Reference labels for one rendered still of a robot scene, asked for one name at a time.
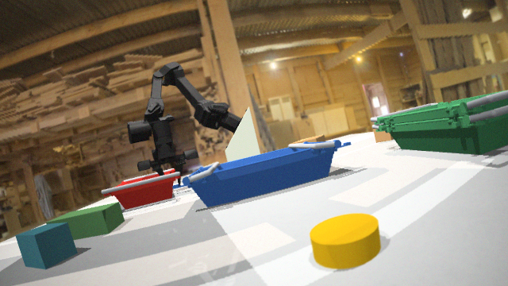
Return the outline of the blue plastic tray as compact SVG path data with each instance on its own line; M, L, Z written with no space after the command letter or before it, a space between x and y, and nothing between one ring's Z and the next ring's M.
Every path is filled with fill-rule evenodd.
M190 183L189 176L172 189L188 186L207 207L252 198L329 176L333 154L352 145L333 140L324 149L280 149L220 164L214 172Z

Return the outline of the yellow short cylinder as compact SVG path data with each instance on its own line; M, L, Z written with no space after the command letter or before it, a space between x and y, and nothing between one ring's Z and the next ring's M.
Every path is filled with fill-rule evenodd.
M371 261L381 250L378 222L369 214L343 214L319 223L310 231L315 261L330 269Z

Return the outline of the teal block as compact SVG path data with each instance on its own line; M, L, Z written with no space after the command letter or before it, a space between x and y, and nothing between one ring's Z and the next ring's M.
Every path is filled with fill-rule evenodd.
M67 222L46 224L15 236L25 267L48 269L78 253Z

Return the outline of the green block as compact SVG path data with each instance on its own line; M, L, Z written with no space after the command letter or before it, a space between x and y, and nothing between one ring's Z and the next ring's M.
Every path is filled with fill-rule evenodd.
M125 221L119 202L71 211L46 224L67 222L73 240L109 234Z

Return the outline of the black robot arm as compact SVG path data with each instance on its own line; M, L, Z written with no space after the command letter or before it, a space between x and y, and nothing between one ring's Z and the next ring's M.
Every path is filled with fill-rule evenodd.
M226 102L205 100L186 79L181 64L171 62L153 74L151 97L148 100L144 121L127 122L130 144L147 141L151 136L155 139L171 135L169 122L175 118L170 114L163 117L165 106L161 98L162 86L169 85L176 86L195 108L194 118L199 125L211 129L218 129L221 126L235 134L243 117L240 118L227 111L229 106Z

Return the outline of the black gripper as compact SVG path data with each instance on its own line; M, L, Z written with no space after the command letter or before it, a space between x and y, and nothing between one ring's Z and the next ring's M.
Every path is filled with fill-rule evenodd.
M196 149L192 149L182 154L175 155L175 147L172 140L172 136L164 136L158 137L154 139L155 147L156 147L156 155L158 160L144 160L137 163L137 167L139 171L148 170L152 168L152 171L157 171L160 176L164 175L163 168L160 166L162 164L169 164L171 162L176 161L176 170L177 172L181 172L183 170L183 165L186 163L185 159L190 160L194 158L199 158L198 151ZM174 157L173 159L169 159L169 157ZM166 159L165 161L161 161L161 159Z

